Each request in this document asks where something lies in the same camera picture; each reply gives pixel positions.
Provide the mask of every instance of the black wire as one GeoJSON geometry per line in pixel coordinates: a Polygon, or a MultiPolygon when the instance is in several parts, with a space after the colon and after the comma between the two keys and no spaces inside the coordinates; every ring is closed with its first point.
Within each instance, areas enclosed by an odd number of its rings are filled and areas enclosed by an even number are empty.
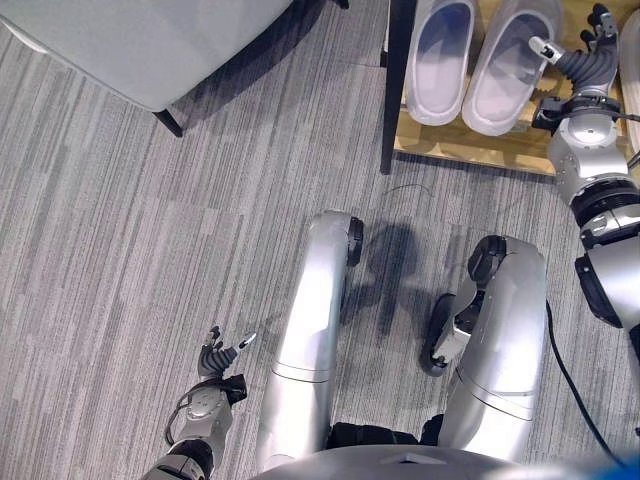
{"type": "Polygon", "coordinates": [[[593,436],[596,437],[598,444],[600,444],[600,446],[602,447],[604,452],[609,456],[609,458],[613,460],[615,463],[617,463],[618,466],[622,468],[627,468],[627,465],[624,464],[622,460],[620,460],[611,451],[611,449],[609,448],[609,445],[607,445],[607,442],[604,440],[604,438],[602,438],[602,435],[598,431],[598,428],[596,427],[595,423],[593,423],[593,420],[591,419],[591,415],[589,415],[589,412],[584,406],[582,397],[578,393],[578,389],[576,388],[576,385],[573,383],[573,380],[571,379],[571,375],[569,375],[569,372],[564,366],[564,362],[562,361],[562,358],[560,357],[560,352],[558,351],[558,346],[556,345],[556,337],[553,334],[553,315],[551,314],[551,306],[549,305],[549,302],[547,302],[547,322],[549,325],[549,340],[551,340],[551,349],[553,350],[553,354],[556,357],[558,366],[560,367],[560,371],[562,372],[562,375],[564,375],[564,378],[567,381],[569,388],[571,389],[571,393],[573,393],[573,397],[576,399],[576,403],[578,404],[578,409],[580,410],[580,413],[584,417],[585,422],[587,422],[587,426],[589,427],[589,430],[591,430],[591,433],[593,433],[593,436]]]}
{"type": "Polygon", "coordinates": [[[640,150],[638,150],[631,160],[629,160],[629,170],[633,170],[636,165],[640,165],[640,150]]]}
{"type": "Polygon", "coordinates": [[[171,412],[171,415],[169,415],[169,419],[167,420],[167,425],[164,427],[164,441],[167,442],[167,444],[170,447],[172,447],[173,444],[175,443],[173,440],[173,434],[171,433],[171,427],[173,426],[173,422],[175,422],[176,417],[178,416],[178,413],[180,413],[180,410],[182,410],[185,407],[188,407],[191,404],[191,399],[189,399],[187,403],[182,403],[182,401],[188,396],[190,396],[191,393],[192,393],[191,390],[189,390],[187,393],[185,393],[180,397],[180,399],[176,403],[176,407],[173,409],[173,412],[171,412]]]}

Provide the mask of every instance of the striped carpet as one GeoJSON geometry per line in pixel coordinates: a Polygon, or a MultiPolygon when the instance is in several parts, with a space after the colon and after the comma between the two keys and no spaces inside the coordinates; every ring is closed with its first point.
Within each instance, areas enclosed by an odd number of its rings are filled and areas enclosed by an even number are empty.
{"type": "MultiPolygon", "coordinates": [[[[0,29],[1,478],[138,478],[214,323],[259,335],[236,365],[249,398],[215,476],[249,478],[305,228],[327,208],[366,225],[336,420],[419,435],[443,410],[451,372],[417,364],[424,321],[475,243],[501,233],[545,255],[569,370],[612,448],[638,448],[626,338],[586,306],[552,181],[400,154],[379,175],[387,7],[351,3],[294,4],[174,105],[183,139],[0,29]]],[[[602,458],[550,354],[527,452],[602,458]]]]}

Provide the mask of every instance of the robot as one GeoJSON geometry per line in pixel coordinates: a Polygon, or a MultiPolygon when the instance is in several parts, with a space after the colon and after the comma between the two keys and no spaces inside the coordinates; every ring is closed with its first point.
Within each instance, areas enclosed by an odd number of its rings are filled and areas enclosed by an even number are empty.
{"type": "MultiPolygon", "coordinates": [[[[530,40],[530,47],[574,87],[569,100],[544,99],[533,125],[553,134],[549,158],[585,248],[575,262],[584,295],[595,316],[628,332],[629,361],[640,385],[640,188],[615,144],[616,120],[625,117],[608,97],[617,69],[615,21],[596,4],[588,22],[594,33],[581,35],[588,53],[530,40]]],[[[516,478],[505,469],[514,468],[511,462],[522,454],[534,416],[546,273],[536,247],[497,235],[479,242],[457,295],[442,296],[430,320],[423,369],[439,376],[462,353],[437,447],[325,450],[345,272],[358,263],[362,240],[362,222],[348,214],[325,212],[312,221],[263,398],[256,452],[262,473],[254,478],[516,478]]],[[[222,458],[231,405],[246,397],[242,375],[223,375],[255,334],[226,349],[219,336],[217,328],[209,332],[198,361],[201,382],[178,401],[165,432],[171,448],[144,480],[205,480],[222,458]],[[182,409],[186,424],[174,442],[171,423],[182,409]]],[[[544,473],[536,478],[554,474],[544,473]]],[[[555,471],[553,478],[568,478],[568,473],[555,471]]]]}

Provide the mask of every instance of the chair leg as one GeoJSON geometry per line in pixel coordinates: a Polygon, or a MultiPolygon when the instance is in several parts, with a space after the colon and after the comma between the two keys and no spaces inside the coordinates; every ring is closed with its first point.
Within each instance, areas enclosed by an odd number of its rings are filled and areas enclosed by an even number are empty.
{"type": "Polygon", "coordinates": [[[178,125],[178,122],[176,122],[175,118],[171,116],[168,110],[153,112],[153,114],[176,137],[182,137],[182,128],[178,125]]]}
{"type": "Polygon", "coordinates": [[[387,80],[384,94],[382,125],[382,158],[380,173],[391,173],[391,156],[398,126],[400,101],[407,68],[411,33],[416,16],[416,0],[391,0],[389,4],[389,46],[387,51],[387,80]]]}

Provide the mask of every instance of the chair seat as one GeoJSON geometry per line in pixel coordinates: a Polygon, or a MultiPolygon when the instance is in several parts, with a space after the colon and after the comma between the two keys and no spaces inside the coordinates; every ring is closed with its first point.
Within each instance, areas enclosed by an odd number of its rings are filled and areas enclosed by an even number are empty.
{"type": "Polygon", "coordinates": [[[3,0],[0,20],[142,108],[165,109],[292,0],[3,0]]]}

